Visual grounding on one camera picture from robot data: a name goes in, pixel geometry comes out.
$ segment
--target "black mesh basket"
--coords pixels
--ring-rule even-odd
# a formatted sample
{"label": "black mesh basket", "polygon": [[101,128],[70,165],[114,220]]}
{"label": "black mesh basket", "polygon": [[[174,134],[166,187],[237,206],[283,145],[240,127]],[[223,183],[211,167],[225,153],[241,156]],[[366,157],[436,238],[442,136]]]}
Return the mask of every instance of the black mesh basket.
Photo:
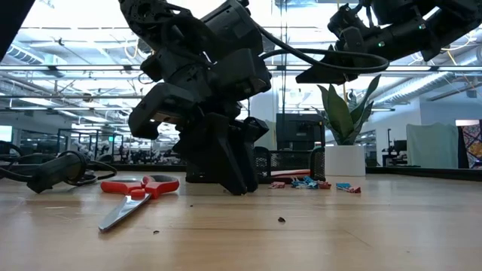
{"label": "black mesh basket", "polygon": [[[325,181],[324,148],[316,148],[313,151],[269,151],[264,147],[255,147],[253,152],[255,170],[260,184],[281,181],[281,179],[272,178],[271,172],[299,169],[310,169],[310,177],[313,180]],[[204,184],[215,183],[192,163],[188,163],[186,181]]]}
{"label": "black mesh basket", "polygon": [[310,155],[311,179],[326,181],[325,178],[325,147],[316,148]]}

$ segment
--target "scissors blade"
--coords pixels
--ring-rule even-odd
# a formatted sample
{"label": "scissors blade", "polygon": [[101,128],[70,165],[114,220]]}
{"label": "scissors blade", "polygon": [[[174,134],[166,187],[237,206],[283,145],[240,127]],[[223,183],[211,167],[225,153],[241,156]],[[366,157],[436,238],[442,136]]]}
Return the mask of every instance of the scissors blade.
{"label": "scissors blade", "polygon": [[124,219],[127,215],[134,212],[140,205],[148,201],[151,197],[149,193],[145,194],[144,199],[132,199],[131,196],[125,196],[119,205],[115,207],[108,215],[100,222],[99,230],[103,233]]}

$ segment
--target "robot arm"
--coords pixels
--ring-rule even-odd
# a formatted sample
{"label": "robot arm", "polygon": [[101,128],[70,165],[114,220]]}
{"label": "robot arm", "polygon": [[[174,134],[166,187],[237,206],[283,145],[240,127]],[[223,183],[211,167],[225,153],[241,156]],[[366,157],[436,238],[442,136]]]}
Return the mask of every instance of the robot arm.
{"label": "robot arm", "polygon": [[[256,118],[236,117],[239,101],[271,88],[264,59],[292,53],[313,65],[298,83],[342,84],[363,72],[381,72],[387,59],[418,50],[433,57],[480,24],[473,1],[361,0],[356,9],[345,5],[331,18],[328,28],[340,39],[336,50],[296,50],[255,23],[246,0],[227,0],[200,20],[165,0],[119,0],[130,28],[154,50],[141,70],[159,82],[130,115],[131,133],[156,139],[162,122],[175,124],[180,140],[173,150],[184,160],[233,194],[254,191],[258,177],[252,146],[268,128]],[[435,5],[441,11],[425,22],[422,16]],[[371,6],[379,21],[391,26],[365,26],[356,16],[363,6]],[[282,49],[260,56],[261,34]],[[326,57],[320,62],[304,53]]]}
{"label": "robot arm", "polygon": [[[482,23],[481,0],[360,0],[356,8],[348,4],[330,19],[328,29],[339,41],[335,50],[369,53],[382,56],[389,61],[397,60],[412,53],[421,52],[429,61],[456,39],[461,38]],[[423,17],[433,8],[439,10],[427,20]],[[371,9],[380,25],[370,21],[367,27],[357,13],[365,8],[368,18]],[[322,62],[336,63],[338,58],[327,56]],[[364,59],[342,59],[345,66],[367,65]],[[355,80],[357,74],[333,73],[323,67],[313,66],[298,75],[298,83],[342,84]]]}

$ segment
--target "debris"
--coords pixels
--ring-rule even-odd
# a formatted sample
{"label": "debris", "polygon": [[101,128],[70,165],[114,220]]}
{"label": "debris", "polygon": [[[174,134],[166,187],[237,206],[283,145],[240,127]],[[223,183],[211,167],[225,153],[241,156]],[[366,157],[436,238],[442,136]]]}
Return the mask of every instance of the debris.
{"label": "debris", "polygon": [[353,187],[351,184],[348,184],[348,183],[338,183],[337,189],[346,191],[348,193],[361,193],[362,192],[361,187]]}
{"label": "debris", "polygon": [[319,189],[331,189],[331,184],[327,181],[318,181]]}
{"label": "debris", "polygon": [[291,177],[291,186],[297,189],[330,189],[331,184],[327,181],[315,181],[310,177],[306,176],[303,181],[298,180],[295,177]]}
{"label": "debris", "polygon": [[274,181],[271,183],[271,185],[268,188],[270,189],[285,188],[285,183],[282,181]]}

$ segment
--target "wooden table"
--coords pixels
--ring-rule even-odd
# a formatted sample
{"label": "wooden table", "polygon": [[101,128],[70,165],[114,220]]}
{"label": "wooden table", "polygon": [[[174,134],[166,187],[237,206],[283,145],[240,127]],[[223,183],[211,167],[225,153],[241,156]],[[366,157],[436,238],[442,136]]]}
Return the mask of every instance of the wooden table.
{"label": "wooden table", "polygon": [[97,224],[121,196],[0,181],[0,270],[482,270],[482,183],[328,180],[362,194],[183,184],[105,234]]}

